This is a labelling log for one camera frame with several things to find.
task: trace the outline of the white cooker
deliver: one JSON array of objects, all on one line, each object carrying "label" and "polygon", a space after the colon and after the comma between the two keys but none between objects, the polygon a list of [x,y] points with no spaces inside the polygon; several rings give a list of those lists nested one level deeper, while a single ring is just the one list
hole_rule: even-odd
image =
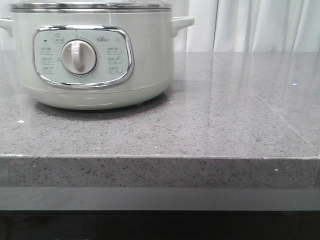
[{"label": "white cooker", "polygon": [[20,82],[46,105],[101,110],[163,93],[173,38],[194,24],[165,3],[24,2],[0,27],[15,38]]}]

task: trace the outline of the white knob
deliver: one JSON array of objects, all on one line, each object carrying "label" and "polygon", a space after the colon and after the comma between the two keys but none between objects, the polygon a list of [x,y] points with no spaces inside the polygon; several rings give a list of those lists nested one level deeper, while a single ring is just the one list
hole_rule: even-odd
[{"label": "white knob", "polygon": [[73,40],[63,47],[61,60],[64,67],[71,73],[85,75],[95,68],[97,54],[89,43],[82,40]]}]

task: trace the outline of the control panel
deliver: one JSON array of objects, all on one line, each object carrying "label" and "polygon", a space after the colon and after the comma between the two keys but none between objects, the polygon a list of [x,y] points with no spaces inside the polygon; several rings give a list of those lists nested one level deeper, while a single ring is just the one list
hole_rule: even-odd
[{"label": "control panel", "polygon": [[36,73],[60,88],[101,88],[127,81],[134,71],[129,35],[100,25],[41,27],[33,39]]}]

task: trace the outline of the glass lid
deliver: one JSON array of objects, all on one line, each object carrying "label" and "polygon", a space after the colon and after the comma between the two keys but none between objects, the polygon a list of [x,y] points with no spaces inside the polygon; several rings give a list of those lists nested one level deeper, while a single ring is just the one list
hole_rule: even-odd
[{"label": "glass lid", "polygon": [[14,10],[147,10],[147,9],[171,9],[172,5],[164,3],[162,0],[113,0],[113,1],[21,1],[10,5]]}]

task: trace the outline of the gray countertop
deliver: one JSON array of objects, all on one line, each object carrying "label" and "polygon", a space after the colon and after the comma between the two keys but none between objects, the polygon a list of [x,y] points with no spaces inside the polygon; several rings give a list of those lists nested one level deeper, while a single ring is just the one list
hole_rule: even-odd
[{"label": "gray countertop", "polygon": [[30,98],[0,51],[0,189],[318,189],[319,59],[176,53],[157,98],[72,111]]}]

